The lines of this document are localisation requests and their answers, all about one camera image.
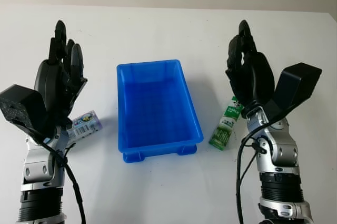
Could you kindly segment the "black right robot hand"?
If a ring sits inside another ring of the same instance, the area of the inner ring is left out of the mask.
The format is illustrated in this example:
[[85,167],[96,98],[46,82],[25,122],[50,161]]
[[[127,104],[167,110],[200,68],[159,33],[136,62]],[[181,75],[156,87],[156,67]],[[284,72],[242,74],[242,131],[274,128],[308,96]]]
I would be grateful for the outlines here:
[[247,115],[271,99],[275,89],[274,76],[266,56],[256,48],[246,20],[229,43],[226,75],[234,96],[243,105],[241,116]]

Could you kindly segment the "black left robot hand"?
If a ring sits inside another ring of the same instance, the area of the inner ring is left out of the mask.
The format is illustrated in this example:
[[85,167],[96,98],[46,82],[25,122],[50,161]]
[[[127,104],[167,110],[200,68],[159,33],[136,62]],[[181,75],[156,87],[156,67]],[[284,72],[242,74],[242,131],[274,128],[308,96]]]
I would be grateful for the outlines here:
[[87,83],[83,71],[81,46],[67,39],[66,26],[59,20],[51,38],[48,59],[38,68],[34,89],[42,95],[49,117],[64,130],[72,127],[68,116]]

